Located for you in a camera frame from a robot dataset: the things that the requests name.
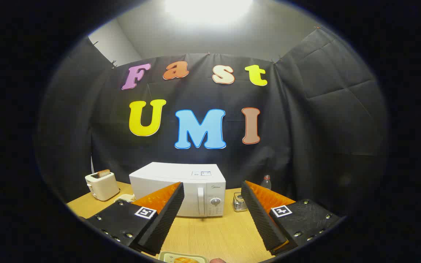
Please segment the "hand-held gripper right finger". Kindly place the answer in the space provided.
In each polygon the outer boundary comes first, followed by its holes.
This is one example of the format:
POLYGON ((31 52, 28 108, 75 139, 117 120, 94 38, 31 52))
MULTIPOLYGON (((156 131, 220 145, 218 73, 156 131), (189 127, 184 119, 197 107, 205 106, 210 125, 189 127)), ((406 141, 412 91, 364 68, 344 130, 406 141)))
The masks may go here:
POLYGON ((294 201, 249 181, 241 195, 272 256, 312 243, 342 220, 311 199, 294 201))

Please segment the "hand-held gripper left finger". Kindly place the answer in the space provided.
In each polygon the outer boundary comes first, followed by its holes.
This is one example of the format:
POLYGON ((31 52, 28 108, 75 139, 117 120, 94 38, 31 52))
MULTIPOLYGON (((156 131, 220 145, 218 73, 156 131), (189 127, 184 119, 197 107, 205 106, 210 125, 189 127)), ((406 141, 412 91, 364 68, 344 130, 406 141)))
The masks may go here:
POLYGON ((173 183, 135 202, 119 199, 86 219, 87 225, 124 246, 160 253, 184 200, 184 185, 173 183))

